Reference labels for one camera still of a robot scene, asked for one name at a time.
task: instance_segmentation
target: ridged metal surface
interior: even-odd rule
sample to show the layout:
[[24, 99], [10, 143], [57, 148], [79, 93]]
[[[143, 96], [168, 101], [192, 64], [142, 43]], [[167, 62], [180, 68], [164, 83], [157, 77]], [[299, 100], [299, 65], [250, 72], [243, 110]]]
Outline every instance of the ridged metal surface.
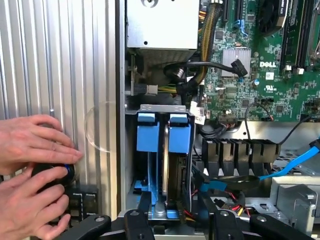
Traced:
[[80, 183], [98, 185], [104, 214], [117, 215], [116, 108], [85, 137], [86, 113], [116, 100], [115, 1], [0, 0], [0, 119], [49, 114], [84, 152]]

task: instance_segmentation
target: green circuit board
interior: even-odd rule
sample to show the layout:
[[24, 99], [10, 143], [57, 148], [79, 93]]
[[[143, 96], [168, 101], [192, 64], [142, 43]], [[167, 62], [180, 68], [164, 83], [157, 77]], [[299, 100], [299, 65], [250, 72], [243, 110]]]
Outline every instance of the green circuit board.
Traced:
[[[298, 122], [301, 114], [318, 113], [320, 107], [308, 107], [307, 104], [320, 98], [319, 68], [308, 69], [303, 74], [280, 70], [284, 30], [272, 36], [261, 36], [256, 26], [258, 0], [244, 0], [242, 18], [248, 35], [244, 36], [234, 28], [235, 8], [233, 1], [228, 22], [219, 22], [216, 27], [212, 61], [223, 63], [226, 49], [251, 50], [249, 74], [239, 79], [236, 75], [223, 76], [221, 70], [210, 69], [204, 86], [206, 117], [216, 120], [228, 115], [243, 120], [247, 106], [261, 101], [269, 101], [265, 107], [277, 122]], [[314, 38], [313, 43], [318, 42], [319, 29]], [[255, 107], [250, 110], [248, 119], [267, 121], [265, 117], [264, 110]]]

